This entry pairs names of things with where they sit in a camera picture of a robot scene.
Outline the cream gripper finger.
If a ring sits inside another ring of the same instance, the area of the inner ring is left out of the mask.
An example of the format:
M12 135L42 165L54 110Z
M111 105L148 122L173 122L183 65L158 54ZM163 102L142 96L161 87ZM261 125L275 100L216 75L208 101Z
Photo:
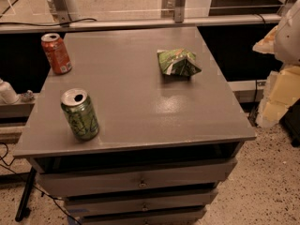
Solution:
M275 37L278 31L278 26L276 25L272 28L263 39L256 42L252 50L257 53L263 54L274 54L275 53Z
M271 71L262 94L256 124L270 128L300 98L300 67L285 65L280 72Z

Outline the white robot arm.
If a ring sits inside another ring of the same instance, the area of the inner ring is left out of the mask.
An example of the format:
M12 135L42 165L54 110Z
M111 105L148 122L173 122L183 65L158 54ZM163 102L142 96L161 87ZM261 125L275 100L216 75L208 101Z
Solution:
M300 99L300 0L252 50L273 54L283 63L267 78L256 118L259 127L270 128Z

